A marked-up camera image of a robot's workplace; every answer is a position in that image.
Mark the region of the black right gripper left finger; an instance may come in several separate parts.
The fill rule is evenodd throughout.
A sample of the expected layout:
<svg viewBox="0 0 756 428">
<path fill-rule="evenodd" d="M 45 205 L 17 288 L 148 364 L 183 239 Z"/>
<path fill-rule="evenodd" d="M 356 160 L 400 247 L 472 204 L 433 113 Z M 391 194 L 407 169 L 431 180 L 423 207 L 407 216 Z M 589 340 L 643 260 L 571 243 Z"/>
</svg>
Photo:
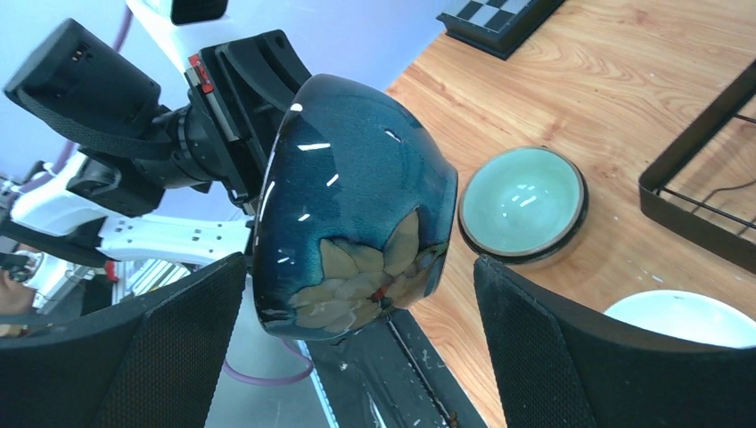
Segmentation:
<svg viewBox="0 0 756 428">
<path fill-rule="evenodd" d="M 2 339 L 2 426 L 204 426 L 245 277 L 234 253 L 155 291 Z"/>
</svg>

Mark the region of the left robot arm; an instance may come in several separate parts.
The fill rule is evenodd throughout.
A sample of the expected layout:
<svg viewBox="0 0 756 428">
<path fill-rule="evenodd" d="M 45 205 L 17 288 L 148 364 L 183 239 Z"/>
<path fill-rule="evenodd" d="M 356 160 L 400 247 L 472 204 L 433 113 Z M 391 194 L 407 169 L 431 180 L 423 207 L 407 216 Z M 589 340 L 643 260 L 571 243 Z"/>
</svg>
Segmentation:
<svg viewBox="0 0 756 428">
<path fill-rule="evenodd" d="M 4 95 L 76 145 L 34 171 L 2 214 L 1 232 L 68 262 L 161 258 L 206 264 L 246 252 L 249 226 L 192 220 L 198 204 L 159 216 L 165 193 L 214 183 L 244 213 L 258 207 L 284 115 L 310 72 L 280 29 L 244 35 L 224 1 L 131 1 L 187 84 L 186 105 L 68 18 L 32 51 Z"/>
</svg>

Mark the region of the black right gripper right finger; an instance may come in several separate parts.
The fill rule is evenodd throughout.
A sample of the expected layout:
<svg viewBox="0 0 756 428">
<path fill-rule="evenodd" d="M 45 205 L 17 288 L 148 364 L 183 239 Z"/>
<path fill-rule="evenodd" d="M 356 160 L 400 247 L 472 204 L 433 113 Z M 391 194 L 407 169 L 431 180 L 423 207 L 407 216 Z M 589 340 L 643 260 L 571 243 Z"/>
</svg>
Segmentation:
<svg viewBox="0 0 756 428">
<path fill-rule="evenodd" d="M 473 285 L 511 427 L 752 427 L 755 352 L 610 318 L 487 256 Z"/>
</svg>

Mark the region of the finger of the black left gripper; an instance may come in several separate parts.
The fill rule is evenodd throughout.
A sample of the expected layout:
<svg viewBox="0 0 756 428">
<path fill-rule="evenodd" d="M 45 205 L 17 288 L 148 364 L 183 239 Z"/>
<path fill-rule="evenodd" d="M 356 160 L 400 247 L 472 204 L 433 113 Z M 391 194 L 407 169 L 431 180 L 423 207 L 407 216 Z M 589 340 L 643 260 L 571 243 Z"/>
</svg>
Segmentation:
<svg viewBox="0 0 756 428">
<path fill-rule="evenodd" d="M 232 159 L 243 192 L 257 195 L 283 116 L 311 73 L 280 29 L 217 45 L 213 56 L 240 131 L 241 152 Z"/>
</svg>

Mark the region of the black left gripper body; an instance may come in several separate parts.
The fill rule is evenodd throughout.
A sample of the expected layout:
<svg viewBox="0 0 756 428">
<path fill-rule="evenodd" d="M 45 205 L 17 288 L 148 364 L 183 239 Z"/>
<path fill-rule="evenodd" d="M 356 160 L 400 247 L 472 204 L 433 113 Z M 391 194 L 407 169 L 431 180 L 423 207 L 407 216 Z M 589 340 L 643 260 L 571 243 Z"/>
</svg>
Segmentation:
<svg viewBox="0 0 756 428">
<path fill-rule="evenodd" d="M 193 187 L 200 192 L 219 182 L 231 203 L 256 203 L 259 194 L 243 192 L 244 182 L 232 159 L 241 152 L 240 131 L 223 99 L 225 85 L 213 53 L 193 55 L 184 78 L 187 105 L 158 120 L 172 140 L 172 152 L 168 160 L 151 162 L 150 178 L 164 188 Z"/>
</svg>

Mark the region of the black beige bowl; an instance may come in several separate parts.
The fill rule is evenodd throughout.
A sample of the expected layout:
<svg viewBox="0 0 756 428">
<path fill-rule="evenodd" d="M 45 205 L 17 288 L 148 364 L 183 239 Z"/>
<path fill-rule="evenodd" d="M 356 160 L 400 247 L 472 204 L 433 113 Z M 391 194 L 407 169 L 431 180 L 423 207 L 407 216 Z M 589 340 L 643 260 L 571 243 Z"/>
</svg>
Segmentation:
<svg viewBox="0 0 756 428">
<path fill-rule="evenodd" d="M 437 290 L 458 174 L 389 95 L 328 74 L 283 117 L 252 241 L 263 329 L 322 341 L 355 333 Z"/>
</svg>

